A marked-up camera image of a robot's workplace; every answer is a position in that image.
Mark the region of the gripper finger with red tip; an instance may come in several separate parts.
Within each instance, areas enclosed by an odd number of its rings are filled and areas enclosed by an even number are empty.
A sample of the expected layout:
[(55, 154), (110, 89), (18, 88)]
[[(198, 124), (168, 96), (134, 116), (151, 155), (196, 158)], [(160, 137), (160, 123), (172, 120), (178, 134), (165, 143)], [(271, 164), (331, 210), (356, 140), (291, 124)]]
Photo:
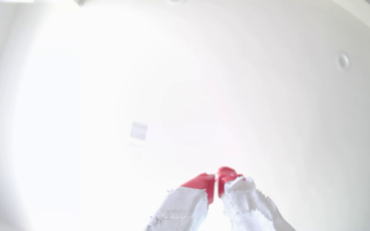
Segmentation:
[(213, 203), (215, 175), (201, 173), (167, 193), (146, 231), (197, 231)]
[(251, 177), (227, 166), (220, 167), (217, 174), (218, 195), (233, 231), (295, 231)]

